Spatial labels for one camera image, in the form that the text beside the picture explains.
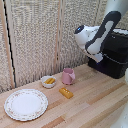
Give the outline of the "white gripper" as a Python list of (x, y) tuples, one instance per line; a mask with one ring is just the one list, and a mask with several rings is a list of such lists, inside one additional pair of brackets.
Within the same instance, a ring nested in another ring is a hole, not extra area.
[(96, 62), (101, 62), (103, 60), (103, 55), (101, 53), (91, 55), (91, 58)]

